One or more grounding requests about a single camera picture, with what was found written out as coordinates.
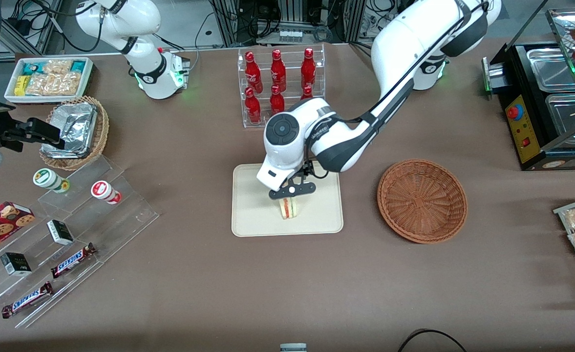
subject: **brown table surface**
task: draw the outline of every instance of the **brown table surface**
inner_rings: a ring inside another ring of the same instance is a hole
[[[105,154],[162,216],[30,328],[0,316],[0,351],[396,351],[418,328],[469,351],[575,351],[575,255],[552,214],[575,201],[575,172],[519,171],[499,103],[480,96],[480,60],[502,43],[453,59],[341,174],[341,232],[281,238],[231,233],[232,171],[265,155],[262,132],[242,127],[236,50],[203,51],[189,88],[163,101],[138,89],[124,57],[92,56],[90,92],[111,120]],[[358,116],[379,96],[369,60],[325,49],[327,100]],[[37,148],[2,151],[0,202],[43,194],[31,183]],[[411,243],[381,218],[379,178],[406,158],[464,186],[468,222],[450,241]],[[406,351],[454,350],[416,340]]]

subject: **red bottle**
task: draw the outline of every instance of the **red bottle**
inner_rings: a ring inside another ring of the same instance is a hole
[[[310,85],[306,85],[306,86],[302,89],[302,96],[301,96],[300,100],[313,98],[314,96],[311,94],[311,92],[312,92],[311,86],[310,86]]]
[[[316,63],[314,62],[314,50],[310,47],[305,49],[305,60],[302,61],[300,74],[300,85],[303,88],[307,85],[314,86],[316,83]]]
[[[278,85],[272,86],[272,96],[270,96],[270,107],[272,107],[272,114],[278,114],[285,111],[285,99],[281,95]]]
[[[259,101],[255,97],[255,92],[251,87],[246,87],[244,90],[246,94],[246,100],[244,100],[244,105],[246,105],[246,112],[248,113],[250,123],[260,123],[261,122],[261,106]]]
[[[255,56],[252,51],[248,51],[244,54],[246,58],[246,80],[249,83],[249,87],[255,90],[257,94],[261,94],[263,91],[263,83],[261,83],[261,70],[259,65],[255,62]]]
[[[281,91],[287,89],[287,76],[285,74],[285,64],[281,59],[281,51],[279,49],[272,50],[272,84],[277,85]]]

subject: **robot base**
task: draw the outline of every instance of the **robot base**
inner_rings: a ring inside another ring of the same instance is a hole
[[[268,196],[268,189],[256,174],[261,164],[239,165],[233,171],[231,230],[238,237],[334,234],[343,228],[339,174],[307,179],[316,183],[312,194],[298,196],[297,216],[283,220],[279,201]]]
[[[162,53],[166,59],[166,70],[157,82],[143,83],[137,74],[135,78],[142,90],[153,99],[165,99],[176,93],[179,89],[186,89],[189,80],[190,61],[171,53]]]

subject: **wicker basket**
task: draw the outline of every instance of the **wicker basket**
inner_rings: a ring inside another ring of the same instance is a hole
[[[42,154],[42,152],[40,152],[40,157],[42,160],[44,160],[44,163],[55,169],[74,171],[88,163],[95,156],[99,156],[103,152],[103,149],[105,149],[105,144],[107,143],[107,133],[109,132],[109,118],[107,116],[107,111],[105,111],[103,105],[101,105],[98,100],[92,98],[91,96],[82,96],[81,98],[69,100],[68,102],[63,102],[62,104],[78,103],[90,103],[95,105],[95,107],[98,109],[96,126],[94,127],[94,135],[91,142],[91,152],[88,156],[86,156],[86,158],[83,159],[53,159],[45,156]],[[48,114],[46,122],[51,122],[53,111]]]
[[[392,165],[381,177],[377,200],[385,222],[418,243],[452,238],[468,214],[468,199],[457,178],[428,160]]]

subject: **snickers wrapper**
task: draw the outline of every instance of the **snickers wrapper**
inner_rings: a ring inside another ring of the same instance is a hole
[[[65,261],[61,262],[59,265],[51,269],[51,272],[53,273],[53,279],[59,278],[62,274],[69,271],[70,269],[72,269],[73,267],[84,261],[86,258],[91,256],[91,254],[95,252],[96,248],[94,248],[94,245],[92,245],[92,243],[90,242],[88,245],[83,247],[77,253],[73,254],[73,256],[71,256],[70,258],[66,259]]]
[[[13,316],[13,314],[19,312],[20,309],[32,305],[33,303],[35,303],[35,301],[39,300],[40,298],[43,298],[44,296],[52,294],[53,294],[53,286],[51,286],[50,282],[46,281],[46,283],[44,283],[42,287],[31,292],[30,294],[27,294],[19,301],[15,301],[12,305],[4,306],[1,312],[1,314],[3,314],[3,319],[10,318],[10,316]]]

